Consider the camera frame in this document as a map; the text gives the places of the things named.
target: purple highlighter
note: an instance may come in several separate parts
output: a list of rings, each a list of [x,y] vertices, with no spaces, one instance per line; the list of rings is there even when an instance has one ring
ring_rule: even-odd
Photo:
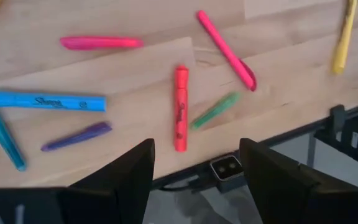
[[[83,142],[102,134],[106,134],[111,131],[112,128],[106,122],[96,123],[92,126],[85,128],[84,130],[73,134],[71,136],[67,136],[65,138],[58,139],[56,141],[50,142],[44,146],[42,146],[41,151],[48,152],[59,149],[61,147],[69,146],[71,144],[76,144],[78,142]]]

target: yellow highlighter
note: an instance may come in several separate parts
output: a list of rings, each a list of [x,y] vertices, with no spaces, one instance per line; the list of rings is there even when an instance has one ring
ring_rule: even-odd
[[[357,0],[349,0],[345,23],[342,31],[342,37],[339,40],[334,57],[333,72],[336,74],[342,74],[345,70],[347,51],[349,50],[349,44],[351,41],[353,20],[354,15],[356,13],[356,7]]]

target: blue highlighter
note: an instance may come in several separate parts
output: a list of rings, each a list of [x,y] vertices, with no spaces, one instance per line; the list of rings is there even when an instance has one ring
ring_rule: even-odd
[[[0,107],[3,106],[104,112],[106,97],[0,91]]]
[[[13,164],[16,166],[16,169],[19,171],[25,171],[26,164],[20,154],[19,148],[14,142],[11,134],[6,128],[4,121],[0,117],[0,145],[5,150],[6,154],[9,156]]]

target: marker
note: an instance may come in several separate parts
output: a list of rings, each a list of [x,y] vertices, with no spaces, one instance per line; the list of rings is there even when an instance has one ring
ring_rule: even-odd
[[[60,43],[70,50],[143,47],[143,41],[127,37],[62,37]]]
[[[3,106],[55,110],[106,111],[106,97],[0,91],[0,107]]]
[[[353,20],[356,14],[357,0],[349,0],[348,11],[345,18],[345,24],[342,31],[341,39],[336,48],[333,72],[342,74],[345,70],[347,53],[351,42]]]
[[[208,110],[199,118],[197,118],[191,125],[191,128],[194,130],[198,129],[199,127],[206,124],[208,121],[210,121],[217,115],[225,112],[227,109],[229,109],[234,104],[236,104],[239,98],[240,98],[239,93],[230,93],[223,99],[219,100],[219,102],[216,103],[214,107],[212,107],[210,110]]]
[[[68,137],[50,142],[50,143],[42,146],[41,151],[44,151],[44,152],[53,151],[53,150],[59,149],[61,147],[65,147],[65,146],[69,146],[71,144],[76,144],[76,143],[83,142],[83,141],[86,141],[89,139],[93,139],[100,135],[106,134],[111,130],[112,130],[112,128],[110,127],[110,125],[108,125],[108,123],[100,122],[100,123],[94,124],[92,126],[89,126],[76,134],[72,134]]]
[[[187,148],[187,82],[189,70],[179,65],[175,72],[175,150],[185,152]]]
[[[5,150],[18,171],[25,171],[26,164],[19,148],[0,117],[0,145]]]
[[[256,90],[256,79],[252,70],[240,60],[234,52],[230,49],[227,43],[223,40],[222,36],[219,34],[218,30],[215,28],[214,24],[208,18],[207,14],[200,10],[197,12],[197,18],[204,26],[207,33],[214,40],[215,44],[219,47],[222,54],[226,57],[227,61],[230,63],[233,70],[240,77],[242,82],[251,90]]]

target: cable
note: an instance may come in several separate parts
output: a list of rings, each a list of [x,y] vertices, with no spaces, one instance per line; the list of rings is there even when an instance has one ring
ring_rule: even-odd
[[[160,188],[160,190],[165,191],[165,192],[180,192],[183,190],[190,190],[190,189],[193,189],[193,187],[190,185],[186,185],[186,186],[182,186],[182,187],[162,187],[162,188]]]

